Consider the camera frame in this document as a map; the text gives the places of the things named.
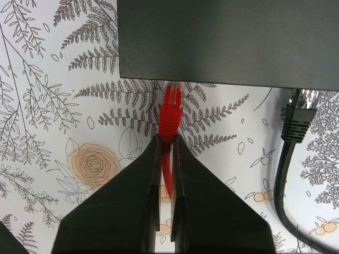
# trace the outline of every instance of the branch illustration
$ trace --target branch illustration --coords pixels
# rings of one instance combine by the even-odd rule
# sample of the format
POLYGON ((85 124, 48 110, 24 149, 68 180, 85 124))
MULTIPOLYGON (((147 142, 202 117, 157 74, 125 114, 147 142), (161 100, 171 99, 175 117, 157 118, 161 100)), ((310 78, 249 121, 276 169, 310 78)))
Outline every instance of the branch illustration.
MULTIPOLYGON (((6 24, 11 21, 9 26, 15 27, 13 33, 13 37, 17 38, 15 42, 19 43, 20 41, 24 41, 22 48, 25 53, 28 51, 33 58, 33 51, 36 51, 38 56, 40 55, 43 58, 42 52, 45 51, 45 49, 41 46, 41 41, 44 41, 44 39, 38 37, 38 31, 41 29, 33 27, 29 23, 29 21, 35 20, 32 17, 27 17, 27 14, 31 13, 31 11, 26 8, 29 5, 29 1, 26 1, 26 7, 21 4, 16 0, 11 0, 2 8, 0 13, 9 12, 4 23, 6 24)), ((32 1, 32 7, 36 6, 35 1, 32 1)))
POLYGON ((20 233, 17 236, 17 239, 20 241, 20 243, 26 248, 26 250, 30 254, 37 254, 34 250, 32 250, 32 249, 38 248, 36 245, 34 245, 36 241, 34 239, 34 235, 32 232, 33 226, 34 226, 34 222, 25 223, 25 225, 20 230, 20 233))
POLYGON ((0 167, 0 175, 8 180, 8 182, 15 188, 15 190, 21 194, 21 197, 26 201, 26 206, 24 210, 29 213, 38 212, 35 209, 37 204, 42 206, 41 211, 44 213, 43 222, 47 225, 47 227, 54 228, 54 223, 59 223, 61 221, 61 215, 55 216, 53 211, 46 207, 47 204, 58 203, 58 200, 48 195, 46 192, 43 193, 34 193, 31 190, 31 184, 34 179, 24 171, 20 171, 16 169, 14 173, 10 172, 11 167, 5 167, 3 164, 0 167))

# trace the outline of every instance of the orange berry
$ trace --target orange berry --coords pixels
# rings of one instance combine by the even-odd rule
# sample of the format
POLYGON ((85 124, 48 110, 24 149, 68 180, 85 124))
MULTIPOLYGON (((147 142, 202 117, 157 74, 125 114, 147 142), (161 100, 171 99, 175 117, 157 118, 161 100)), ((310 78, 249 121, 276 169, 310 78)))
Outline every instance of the orange berry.
POLYGON ((325 234, 324 228, 322 228, 321 226, 318 227, 318 228, 316 229, 316 234, 317 234, 317 235, 325 234))
POLYGON ((160 233, 161 234, 169 234, 171 232, 171 228, 167 225, 161 224, 160 225, 160 233))
POLYGON ((264 195, 261 192, 258 192, 254 195, 253 199, 256 202, 262 202, 264 200, 264 195))
POLYGON ((327 223, 324 226, 324 230, 327 233, 333 232, 334 230, 336 230, 336 228, 337 228, 337 225, 335 223, 327 223))
POLYGON ((264 199, 266 200, 273 200, 273 194, 274 192, 272 190, 268 190, 264 193, 264 199))

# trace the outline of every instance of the black device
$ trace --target black device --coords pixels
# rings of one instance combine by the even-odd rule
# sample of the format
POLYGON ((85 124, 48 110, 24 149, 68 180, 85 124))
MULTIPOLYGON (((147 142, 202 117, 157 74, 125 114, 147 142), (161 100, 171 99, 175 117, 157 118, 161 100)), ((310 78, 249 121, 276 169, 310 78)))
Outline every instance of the black device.
POLYGON ((339 1, 117 4, 122 78, 339 90, 339 1))

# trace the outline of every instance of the line drawing of leaves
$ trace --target line drawing of leaves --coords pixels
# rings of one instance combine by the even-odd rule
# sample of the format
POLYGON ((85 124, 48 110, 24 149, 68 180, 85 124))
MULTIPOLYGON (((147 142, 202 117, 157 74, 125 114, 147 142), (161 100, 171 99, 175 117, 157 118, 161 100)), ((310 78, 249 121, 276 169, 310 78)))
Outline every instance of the line drawing of leaves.
POLYGON ((235 176, 235 177, 233 177, 233 178, 227 180, 225 184, 226 184, 226 185, 231 185, 232 183, 234 183, 234 181, 235 181, 236 179, 237 179, 237 177, 235 176))
POLYGON ((274 153, 275 150, 276 150, 276 149, 273 149, 273 150, 269 151, 269 152, 266 154, 266 156, 268 156, 268 155, 274 153))
POLYGON ((0 77, 1 88, 6 91, 4 87, 10 87, 9 91, 16 93, 16 99, 12 98, 12 101, 17 103, 15 107, 6 106, 6 112, 0 113, 2 114, 0 120, 0 156, 3 160, 12 158, 13 161, 22 162, 24 165, 32 164, 32 160, 36 159, 36 164, 41 169, 47 168, 51 152, 43 148, 44 142, 37 140, 36 135, 28 131, 27 125, 30 124, 36 128, 40 125, 45 131, 48 131, 50 122, 59 119, 61 121, 60 129, 64 129, 65 133, 66 129, 69 128, 66 125, 67 121, 73 123, 76 127, 78 120, 74 116, 80 114, 70 112, 69 107, 77 104, 66 102, 67 96, 70 94, 59 92, 61 84, 48 85, 48 75, 44 75, 39 67, 29 64, 3 35, 1 24, 0 29, 2 35, 0 44, 6 50, 7 58, 5 61, 7 61, 6 65, 10 71, 10 75, 8 72, 6 72, 6 75, 10 76, 11 79, 11 84, 8 84, 0 77), (14 78, 16 75, 11 67, 8 47, 11 47, 22 60, 24 68, 22 74, 26 77, 29 87, 23 97, 17 92, 17 83, 14 78))
POLYGON ((33 226, 34 222, 25 223, 25 225, 22 227, 19 235, 16 238, 20 241, 20 243, 26 248, 26 250, 30 254, 37 254, 34 250, 32 250, 38 249, 38 247, 34 245, 36 241, 34 239, 34 235, 32 232, 33 226))
POLYGON ((282 247, 283 247, 283 242, 286 241, 286 239, 282 239, 282 236, 280 236, 280 232, 277 233, 277 234, 273 234, 272 233, 272 236, 273 236, 273 242, 274 242, 274 247, 275 247, 275 250, 276 251, 283 251, 283 250, 280 250, 282 247))
POLYGON ((322 217, 317 216, 317 219, 320 220, 321 222, 327 223, 327 221, 322 217))
POLYGON ((122 158, 130 159, 132 152, 139 148, 138 139, 131 127, 128 127, 122 133, 119 140, 119 154, 122 158))
POLYGON ((269 126, 269 123, 267 122, 266 119, 262 119, 262 122, 263 122, 263 124, 265 124, 266 126, 269 126))
POLYGON ((93 119, 90 116, 87 118, 87 126, 91 130, 94 129, 94 121, 93 121, 93 119))
POLYGON ((327 131, 335 131, 339 124, 339 93, 335 91, 319 91, 317 113, 312 120, 312 134, 324 135, 327 131))
POLYGON ((316 203, 332 204, 333 209, 339 207, 338 162, 339 131, 325 133, 315 138, 307 145, 307 150, 315 152, 314 156, 307 156, 301 163, 305 170, 300 174, 307 179, 311 186, 324 185, 324 190, 315 198, 316 203))
POLYGON ((238 154, 242 155, 244 149, 245 149, 245 143, 244 142, 240 142, 239 145, 238 145, 238 154))
POLYGON ((93 51, 88 50, 87 53, 83 52, 82 55, 78 55, 78 58, 70 62, 68 70, 77 68, 84 68, 86 70, 87 67, 92 70, 94 65, 96 70, 102 70, 104 73, 106 73, 108 68, 113 75, 118 56, 118 47, 115 42, 113 42, 113 47, 106 44, 106 49, 100 46, 98 50, 94 47, 93 51))
POLYGON ((66 155, 70 156, 75 150, 78 149, 79 149, 78 143, 74 139, 68 138, 65 149, 66 155))
POLYGON ((90 11, 92 14, 88 15, 89 20, 64 40, 61 49, 65 49, 74 42, 79 43, 79 41, 91 43, 96 41, 97 43, 100 43, 101 38, 108 43, 110 40, 108 34, 113 37, 114 41, 117 40, 117 24, 110 18, 106 11, 99 7, 91 7, 90 11))
POLYGON ((248 199, 250 197, 253 197, 255 192, 248 193, 244 199, 248 199))
POLYGON ((0 221, 2 224, 6 226, 6 228, 9 231, 12 231, 11 226, 12 226, 12 221, 11 221, 12 214, 7 214, 5 215, 2 220, 0 221))
POLYGON ((256 159, 256 160, 251 164, 250 168, 253 168, 253 167, 254 167, 255 165, 257 165, 259 162, 261 162, 262 159, 263 159, 262 157, 256 159))
POLYGON ((264 185, 265 190, 269 189, 269 182, 267 181, 266 178, 264 178, 264 180, 263 180, 263 185, 264 185))
POLYGON ((60 161, 55 160, 55 163, 58 166, 58 169, 60 170, 60 172, 65 176, 65 177, 70 177, 70 178, 74 178, 73 173, 69 170, 69 168, 67 166, 65 166, 64 164, 62 164, 60 161))
POLYGON ((62 188, 69 193, 76 193, 76 189, 72 184, 69 184, 68 182, 61 180, 57 178, 58 183, 62 186, 62 188))
MULTIPOLYGON (((32 7, 36 7, 36 3, 34 1, 32 1, 32 7)), ((11 12, 7 15, 4 24, 11 21, 8 25, 15 27, 15 31, 13 33, 13 38, 17 38, 15 43, 23 41, 24 45, 22 46, 22 49, 25 53, 29 52, 31 58, 33 58, 33 51, 36 51, 38 56, 40 55, 41 58, 43 58, 42 52, 45 51, 45 49, 41 46, 41 42, 44 41, 44 39, 38 37, 38 31, 41 29, 33 27, 29 23, 29 21, 35 20, 32 17, 27 17, 27 14, 31 13, 31 11, 23 5, 20 5, 16 0, 9 1, 2 8, 0 13, 5 13, 7 11, 11 12)))
POLYGON ((20 169, 16 169, 14 173, 11 173, 11 166, 5 167, 3 164, 0 167, 0 176, 4 179, 8 180, 9 184, 11 184, 15 191, 17 191, 21 197, 26 201, 26 206, 24 210, 29 213, 38 212, 35 209, 37 204, 40 204, 43 212, 43 222, 47 227, 54 228, 55 223, 60 223, 62 216, 54 215, 54 212, 47 208, 47 204, 58 203, 58 200, 48 195, 46 192, 43 193, 35 193, 31 190, 31 184, 34 179, 24 171, 20 171, 20 169))

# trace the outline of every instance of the cable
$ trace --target cable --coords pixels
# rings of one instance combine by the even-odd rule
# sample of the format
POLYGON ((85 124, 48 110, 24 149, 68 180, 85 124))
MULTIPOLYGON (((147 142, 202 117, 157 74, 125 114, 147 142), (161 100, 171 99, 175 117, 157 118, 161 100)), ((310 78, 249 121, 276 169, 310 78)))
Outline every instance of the cable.
POLYGON ((280 222, 294 237, 322 254, 338 254, 338 251, 323 246, 301 233, 298 228, 290 222, 284 209, 283 198, 285 184, 293 151, 296 143, 301 143, 303 141, 315 116, 317 97, 317 91, 304 89, 296 90, 290 104, 286 107, 286 116, 281 136, 284 140, 284 145, 281 151, 274 182, 274 207, 280 222))
POLYGON ((165 187, 169 198, 172 198, 171 144, 163 142, 161 164, 165 187))
POLYGON ((178 133, 182 118, 182 82, 165 85, 163 104, 159 110, 159 136, 162 139, 162 171, 169 197, 172 197, 171 144, 178 133))

